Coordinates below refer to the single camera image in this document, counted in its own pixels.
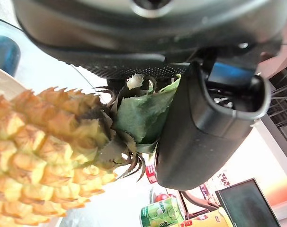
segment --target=pineapple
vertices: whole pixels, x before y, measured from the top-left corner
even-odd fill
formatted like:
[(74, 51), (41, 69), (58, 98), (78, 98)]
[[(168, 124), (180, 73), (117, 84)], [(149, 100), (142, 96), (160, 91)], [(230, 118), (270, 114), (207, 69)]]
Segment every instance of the pineapple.
[(103, 193), (115, 168), (143, 163), (108, 115), (99, 96), (81, 91), (0, 96), (0, 227), (63, 217)]

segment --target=soda can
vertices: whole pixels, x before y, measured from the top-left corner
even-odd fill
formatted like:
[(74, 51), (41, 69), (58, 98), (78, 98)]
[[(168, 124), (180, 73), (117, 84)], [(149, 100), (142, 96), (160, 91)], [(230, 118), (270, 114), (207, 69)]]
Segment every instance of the soda can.
[(168, 198), (143, 207), (140, 213), (142, 227), (168, 227), (184, 220), (176, 198)]

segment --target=red label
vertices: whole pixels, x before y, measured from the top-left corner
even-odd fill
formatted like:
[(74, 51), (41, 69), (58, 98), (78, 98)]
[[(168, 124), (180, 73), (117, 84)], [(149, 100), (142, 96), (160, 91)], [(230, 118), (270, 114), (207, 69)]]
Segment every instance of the red label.
[(150, 183), (157, 182), (156, 177), (155, 177), (155, 172), (154, 172), (154, 166), (147, 166), (145, 168), (145, 173), (147, 174), (147, 177)]
[(193, 222), (191, 220), (187, 220), (181, 223), (180, 227), (187, 227), (187, 226), (192, 226), (192, 225), (193, 225)]
[(197, 218), (195, 218), (196, 220), (198, 220), (198, 221), (203, 221), (203, 220), (206, 220), (208, 218), (208, 216), (207, 215), (200, 215), (200, 216), (198, 216)]
[(220, 220), (219, 220), (219, 217), (218, 217), (218, 216), (215, 216), (215, 219), (216, 219), (216, 221), (217, 221), (217, 222), (220, 222)]

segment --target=computer screen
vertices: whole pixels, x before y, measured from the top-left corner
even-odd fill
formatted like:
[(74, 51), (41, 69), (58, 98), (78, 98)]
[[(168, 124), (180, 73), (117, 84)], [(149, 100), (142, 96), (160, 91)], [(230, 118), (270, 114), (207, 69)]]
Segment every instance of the computer screen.
[(279, 227), (255, 179), (216, 191), (235, 227)]

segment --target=white plate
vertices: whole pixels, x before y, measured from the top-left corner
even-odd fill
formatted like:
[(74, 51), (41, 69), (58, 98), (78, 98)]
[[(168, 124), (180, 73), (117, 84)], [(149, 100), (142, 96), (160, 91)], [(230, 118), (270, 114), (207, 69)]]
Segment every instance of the white plate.
[[(26, 90), (24, 86), (0, 69), (0, 96), (4, 95), (7, 100), (11, 100), (24, 90)], [(61, 220), (62, 218), (53, 218), (49, 223), (41, 224), (39, 227), (58, 227)]]

